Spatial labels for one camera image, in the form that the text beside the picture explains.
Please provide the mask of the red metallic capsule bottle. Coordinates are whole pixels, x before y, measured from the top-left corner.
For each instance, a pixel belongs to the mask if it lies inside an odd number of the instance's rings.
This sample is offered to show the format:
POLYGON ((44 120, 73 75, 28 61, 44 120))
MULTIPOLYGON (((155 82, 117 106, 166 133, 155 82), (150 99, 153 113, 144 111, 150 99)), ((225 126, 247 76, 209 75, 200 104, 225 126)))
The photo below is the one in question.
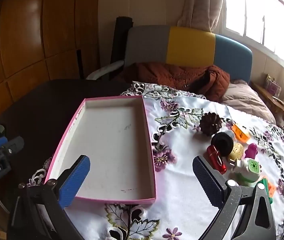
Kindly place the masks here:
POLYGON ((227 171, 226 165, 224 164, 222 157, 215 146, 208 146, 206 152, 212 168, 219 171, 221 174, 225 174, 227 171))

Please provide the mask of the yellow carved oval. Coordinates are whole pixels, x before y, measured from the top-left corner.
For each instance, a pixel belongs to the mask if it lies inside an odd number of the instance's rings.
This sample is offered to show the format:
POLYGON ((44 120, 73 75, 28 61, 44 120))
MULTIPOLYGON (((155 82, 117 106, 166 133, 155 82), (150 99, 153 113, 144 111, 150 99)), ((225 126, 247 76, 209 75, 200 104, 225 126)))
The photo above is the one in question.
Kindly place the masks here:
POLYGON ((231 153, 228 155, 228 160, 241 160, 244 154, 244 147, 241 143, 236 142, 234 143, 233 149, 231 153))

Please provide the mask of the black and clear cylinder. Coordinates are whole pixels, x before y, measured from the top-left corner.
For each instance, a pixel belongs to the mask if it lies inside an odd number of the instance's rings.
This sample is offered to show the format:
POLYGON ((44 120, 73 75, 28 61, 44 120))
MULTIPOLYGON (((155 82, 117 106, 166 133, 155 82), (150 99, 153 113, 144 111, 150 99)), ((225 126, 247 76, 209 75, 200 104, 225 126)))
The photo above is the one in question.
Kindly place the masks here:
POLYGON ((222 157, 228 157, 233 150, 234 139, 227 132, 219 132, 212 137, 211 145, 219 151, 222 157))

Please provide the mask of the green plastic block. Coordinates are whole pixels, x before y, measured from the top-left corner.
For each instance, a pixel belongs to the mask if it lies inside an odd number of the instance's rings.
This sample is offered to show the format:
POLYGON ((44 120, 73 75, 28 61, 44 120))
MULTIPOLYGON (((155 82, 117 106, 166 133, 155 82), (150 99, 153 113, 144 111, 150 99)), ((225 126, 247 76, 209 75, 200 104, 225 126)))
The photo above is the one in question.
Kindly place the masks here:
POLYGON ((263 177, 260 181, 259 181, 259 183, 261 183, 261 184, 263 184, 264 186, 265 186, 265 190, 266 190, 266 193, 267 193, 267 195, 268 195, 268 198, 269 198, 269 202, 270 202, 270 204, 272 204, 273 203, 273 198, 270 198, 269 197, 269 189, 268 189, 268 179, 266 178, 266 177, 263 177))

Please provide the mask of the magenta perforated mushroom toy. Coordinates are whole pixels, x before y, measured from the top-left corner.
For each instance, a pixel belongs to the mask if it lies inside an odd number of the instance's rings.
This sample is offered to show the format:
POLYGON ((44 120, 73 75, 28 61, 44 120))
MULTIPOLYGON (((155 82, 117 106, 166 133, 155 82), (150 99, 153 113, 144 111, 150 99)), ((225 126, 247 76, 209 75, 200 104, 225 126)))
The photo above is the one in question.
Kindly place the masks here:
POLYGON ((245 150, 244 158, 255 159, 258 154, 258 146, 255 143, 249 144, 248 148, 245 150))

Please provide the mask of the orange plastic clip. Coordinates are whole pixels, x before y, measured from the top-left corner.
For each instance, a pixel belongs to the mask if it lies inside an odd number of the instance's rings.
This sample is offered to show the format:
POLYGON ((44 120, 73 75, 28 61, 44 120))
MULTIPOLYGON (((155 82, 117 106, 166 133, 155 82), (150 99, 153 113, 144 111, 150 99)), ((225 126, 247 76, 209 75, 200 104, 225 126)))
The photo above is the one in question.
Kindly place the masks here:
POLYGON ((234 124, 232 126, 232 131, 234 132, 236 138, 243 142, 243 143, 247 143, 250 139, 250 134, 248 132, 248 130, 244 127, 244 126, 240 126, 238 124, 234 124))

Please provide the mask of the brown pinecone ornament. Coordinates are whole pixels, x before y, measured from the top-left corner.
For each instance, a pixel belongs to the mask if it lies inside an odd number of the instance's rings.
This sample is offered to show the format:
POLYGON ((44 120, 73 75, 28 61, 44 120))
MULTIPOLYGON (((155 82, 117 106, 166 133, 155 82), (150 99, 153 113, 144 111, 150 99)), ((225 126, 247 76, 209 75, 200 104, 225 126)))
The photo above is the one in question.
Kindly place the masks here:
POLYGON ((222 119, 216 113, 205 113, 199 122, 200 131, 210 137, 222 128, 222 119))

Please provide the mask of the white embroidered floral tablecloth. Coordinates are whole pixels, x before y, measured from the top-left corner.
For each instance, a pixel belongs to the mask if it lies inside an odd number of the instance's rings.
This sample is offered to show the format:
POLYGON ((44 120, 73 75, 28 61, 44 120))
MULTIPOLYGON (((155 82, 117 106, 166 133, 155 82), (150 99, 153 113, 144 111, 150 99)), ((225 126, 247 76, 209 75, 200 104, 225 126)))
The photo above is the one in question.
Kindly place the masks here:
POLYGON ((284 132, 200 92, 134 81, 83 100, 30 188, 80 155, 65 211, 84 239, 284 238, 284 132))

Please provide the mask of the pink shallow cardboard box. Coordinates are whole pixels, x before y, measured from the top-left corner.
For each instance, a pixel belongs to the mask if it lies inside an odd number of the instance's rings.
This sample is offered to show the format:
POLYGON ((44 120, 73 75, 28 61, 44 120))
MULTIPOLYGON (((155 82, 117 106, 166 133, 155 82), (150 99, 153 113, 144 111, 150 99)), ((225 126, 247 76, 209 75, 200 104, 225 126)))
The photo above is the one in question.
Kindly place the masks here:
POLYGON ((120 204, 156 200, 153 154, 141 96, 83 100, 58 144, 46 178, 58 178, 80 155, 90 159, 90 171, 77 198, 120 204))

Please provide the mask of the wooden side table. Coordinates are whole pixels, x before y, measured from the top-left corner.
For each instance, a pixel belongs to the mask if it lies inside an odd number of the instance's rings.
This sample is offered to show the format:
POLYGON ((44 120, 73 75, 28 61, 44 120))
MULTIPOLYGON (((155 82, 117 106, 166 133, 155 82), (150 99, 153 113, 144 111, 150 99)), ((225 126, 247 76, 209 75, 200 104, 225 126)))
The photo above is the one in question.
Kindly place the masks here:
POLYGON ((250 82, 251 87, 259 94, 263 101, 268 105, 270 111, 275 117, 276 124, 284 130, 284 103, 272 96, 265 88, 250 82))

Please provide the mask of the white pillow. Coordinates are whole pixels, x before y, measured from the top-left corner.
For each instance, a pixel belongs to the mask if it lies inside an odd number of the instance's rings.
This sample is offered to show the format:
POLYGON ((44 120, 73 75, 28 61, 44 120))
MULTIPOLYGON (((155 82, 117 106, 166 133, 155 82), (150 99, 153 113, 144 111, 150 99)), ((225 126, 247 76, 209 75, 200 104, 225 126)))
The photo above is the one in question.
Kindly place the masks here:
POLYGON ((124 61, 117 61, 117 62, 114 62, 114 63, 111 63, 107 66, 104 66, 92 73, 90 73, 86 79, 87 80, 97 80, 99 79, 100 77, 110 73, 110 72, 113 72, 117 69, 119 69, 120 67, 122 67, 124 65, 124 61))

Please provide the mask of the purple box on side table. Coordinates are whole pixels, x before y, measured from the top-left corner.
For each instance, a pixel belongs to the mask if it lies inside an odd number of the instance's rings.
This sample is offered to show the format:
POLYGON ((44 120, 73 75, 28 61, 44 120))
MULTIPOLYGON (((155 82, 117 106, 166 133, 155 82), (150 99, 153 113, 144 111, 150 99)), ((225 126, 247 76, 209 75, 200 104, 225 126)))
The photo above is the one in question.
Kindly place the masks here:
POLYGON ((265 83, 264 83, 264 88, 272 95, 275 97, 279 97, 281 93, 281 86, 275 81, 275 79, 267 74, 265 83))

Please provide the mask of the multicolour headboard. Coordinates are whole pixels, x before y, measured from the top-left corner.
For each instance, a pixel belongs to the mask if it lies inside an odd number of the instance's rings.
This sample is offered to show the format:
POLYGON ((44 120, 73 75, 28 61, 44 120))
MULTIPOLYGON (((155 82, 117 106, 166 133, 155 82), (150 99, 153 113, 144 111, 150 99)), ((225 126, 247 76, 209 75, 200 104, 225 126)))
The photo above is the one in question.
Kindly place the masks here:
POLYGON ((184 67, 218 66, 231 80, 249 83, 252 51, 245 45, 202 30, 142 25, 128 32, 124 66, 160 62, 184 67))

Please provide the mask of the beige curtain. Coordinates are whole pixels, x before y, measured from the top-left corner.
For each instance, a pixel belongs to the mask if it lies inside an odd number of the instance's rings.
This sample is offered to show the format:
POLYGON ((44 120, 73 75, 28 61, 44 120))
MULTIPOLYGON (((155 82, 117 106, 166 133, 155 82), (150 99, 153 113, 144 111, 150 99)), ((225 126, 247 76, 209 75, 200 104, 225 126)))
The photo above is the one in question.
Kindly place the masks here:
POLYGON ((223 0, 185 0, 179 27, 213 32, 217 27, 223 0))

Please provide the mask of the window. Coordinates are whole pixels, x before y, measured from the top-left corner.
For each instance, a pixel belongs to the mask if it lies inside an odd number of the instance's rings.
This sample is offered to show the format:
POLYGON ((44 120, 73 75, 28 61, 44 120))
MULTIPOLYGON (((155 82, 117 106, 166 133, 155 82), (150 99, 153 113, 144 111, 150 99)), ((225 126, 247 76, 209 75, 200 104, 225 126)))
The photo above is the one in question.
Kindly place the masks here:
POLYGON ((222 26, 284 67, 284 0, 225 0, 222 26))

